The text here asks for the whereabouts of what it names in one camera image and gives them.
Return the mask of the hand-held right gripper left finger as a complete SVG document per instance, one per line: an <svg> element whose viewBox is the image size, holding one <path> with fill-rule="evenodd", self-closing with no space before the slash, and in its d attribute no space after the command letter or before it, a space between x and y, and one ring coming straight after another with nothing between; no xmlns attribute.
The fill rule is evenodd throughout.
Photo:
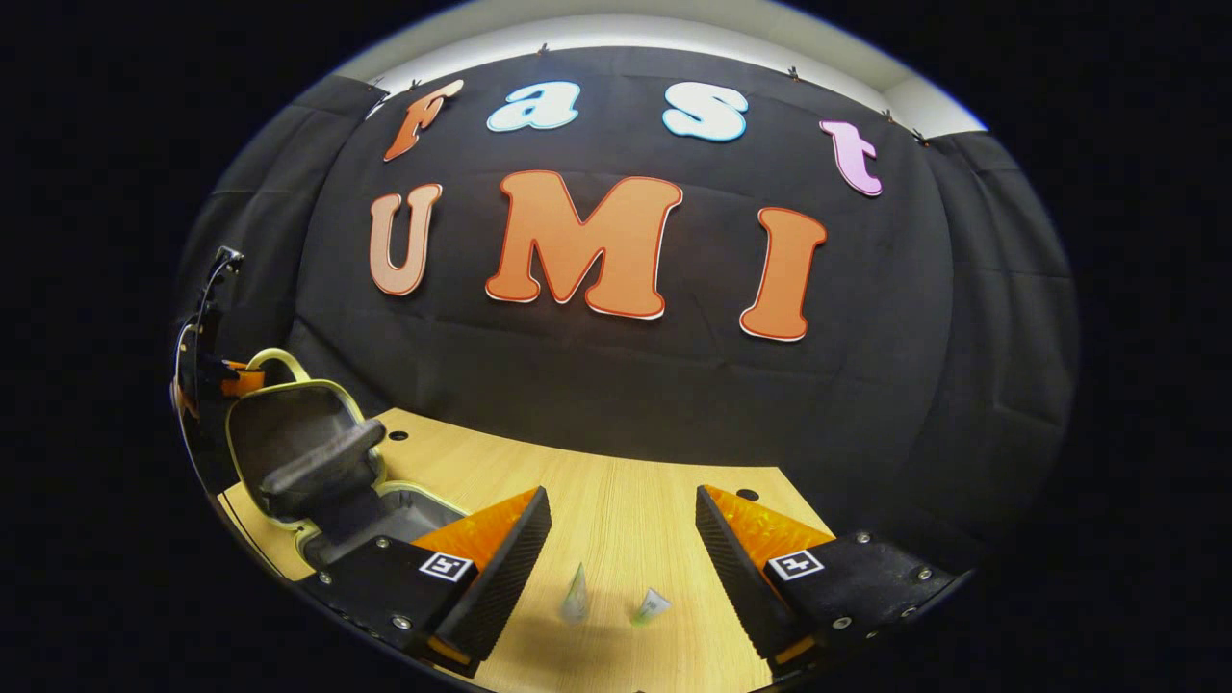
<svg viewBox="0 0 1232 693"><path fill-rule="evenodd" d="M400 494L347 547L310 540L299 587L398 654L464 677L489 658L549 538L549 493L533 487L476 514L428 518Z"/></svg>

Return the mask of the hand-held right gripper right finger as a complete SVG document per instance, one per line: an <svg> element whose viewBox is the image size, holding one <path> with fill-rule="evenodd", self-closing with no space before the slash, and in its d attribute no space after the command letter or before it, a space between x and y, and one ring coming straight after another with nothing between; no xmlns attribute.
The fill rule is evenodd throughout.
<svg viewBox="0 0 1232 693"><path fill-rule="evenodd" d="M844 662L963 587L963 576L876 531L834 536L711 485L697 487L695 524L771 675Z"/></svg>

